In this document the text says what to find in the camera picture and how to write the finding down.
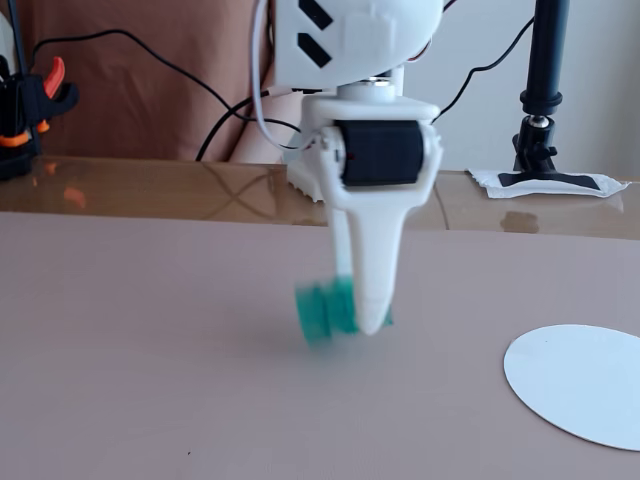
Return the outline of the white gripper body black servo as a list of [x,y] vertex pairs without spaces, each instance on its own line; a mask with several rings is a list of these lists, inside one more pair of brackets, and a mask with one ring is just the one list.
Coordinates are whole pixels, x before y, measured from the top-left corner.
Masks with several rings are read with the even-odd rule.
[[425,128],[440,113],[392,85],[345,85],[303,100],[307,153],[327,154],[346,188],[412,185],[427,163]]

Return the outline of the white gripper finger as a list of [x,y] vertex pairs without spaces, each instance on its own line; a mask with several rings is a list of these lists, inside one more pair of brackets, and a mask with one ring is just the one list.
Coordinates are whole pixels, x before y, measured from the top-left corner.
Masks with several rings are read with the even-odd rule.
[[347,214],[351,237],[355,320],[366,335],[382,327],[394,295],[401,237],[408,214],[423,206],[441,164],[440,136],[431,125],[419,127],[423,166],[415,183],[348,190],[340,180],[344,140],[336,127],[319,136],[319,185],[325,204]]
[[331,210],[331,235],[336,276],[351,277],[351,237],[347,214],[342,210]]

